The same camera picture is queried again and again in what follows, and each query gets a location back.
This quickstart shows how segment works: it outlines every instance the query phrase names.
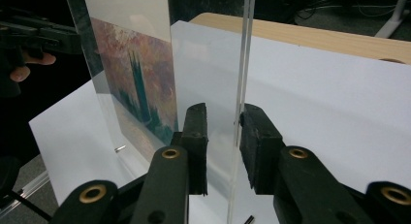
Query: finger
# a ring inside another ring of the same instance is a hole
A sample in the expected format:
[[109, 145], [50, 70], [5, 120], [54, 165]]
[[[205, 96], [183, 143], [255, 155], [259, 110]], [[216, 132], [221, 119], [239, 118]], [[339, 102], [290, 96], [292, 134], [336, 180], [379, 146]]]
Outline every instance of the finger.
[[23, 81], [27, 79], [27, 77], [30, 75], [30, 69], [26, 66], [24, 67], [16, 67], [11, 73], [10, 73], [10, 79], [16, 82]]
[[27, 52], [23, 53], [24, 61], [26, 63], [34, 63], [34, 64], [41, 64], [41, 65], [51, 65], [55, 62], [55, 56], [44, 52], [43, 58], [36, 58], [30, 56]]

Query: black plastic part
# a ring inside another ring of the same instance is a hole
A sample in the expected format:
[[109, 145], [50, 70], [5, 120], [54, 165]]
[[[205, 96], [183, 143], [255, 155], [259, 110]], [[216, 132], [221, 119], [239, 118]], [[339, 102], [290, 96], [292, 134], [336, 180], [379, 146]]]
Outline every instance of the black plastic part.
[[176, 224], [188, 220], [188, 159], [179, 146], [158, 149], [137, 201], [132, 224]]
[[[301, 223], [373, 223], [314, 153], [303, 147], [288, 146], [280, 154], [278, 170], [284, 186], [276, 188], [274, 199], [295, 203]], [[280, 215], [289, 216], [283, 211], [276, 209]]]
[[0, 198], [8, 195], [15, 186], [21, 163], [13, 156], [0, 157]]
[[[97, 201], [98, 194], [103, 195]], [[76, 188], [52, 217], [50, 224], [112, 224], [115, 223], [119, 209], [116, 205], [117, 186], [106, 180], [92, 180]]]
[[257, 106], [245, 104], [240, 122], [239, 149], [251, 188], [256, 194], [274, 194], [276, 168], [280, 150], [285, 147], [282, 136]]
[[189, 155], [189, 193], [192, 195], [207, 194], [207, 144], [206, 104], [200, 103], [187, 109], [180, 144], [178, 144], [187, 150]]
[[372, 182], [366, 189], [364, 203], [377, 224], [411, 223], [411, 190], [401, 185]]
[[128, 224], [142, 192], [146, 175], [143, 175], [118, 189], [118, 205], [121, 210], [116, 224]]

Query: wooden edge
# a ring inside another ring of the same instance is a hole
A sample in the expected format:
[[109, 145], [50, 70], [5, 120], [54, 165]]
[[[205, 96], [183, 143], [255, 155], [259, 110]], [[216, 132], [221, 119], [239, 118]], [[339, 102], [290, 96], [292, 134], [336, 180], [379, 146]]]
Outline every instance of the wooden edge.
[[[204, 13], [190, 22], [203, 26], [241, 32], [242, 18]], [[323, 49], [367, 58], [411, 65], [411, 42], [375, 38], [330, 30], [254, 19], [253, 36], [298, 46]]]

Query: painting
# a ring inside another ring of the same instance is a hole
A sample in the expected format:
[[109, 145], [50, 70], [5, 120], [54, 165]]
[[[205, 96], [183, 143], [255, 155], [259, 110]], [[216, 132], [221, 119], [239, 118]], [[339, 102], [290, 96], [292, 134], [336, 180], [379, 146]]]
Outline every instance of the painting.
[[[91, 24], [112, 96], [139, 126], [170, 144], [178, 131], [171, 42], [94, 17]], [[133, 143], [137, 131], [123, 134]]]

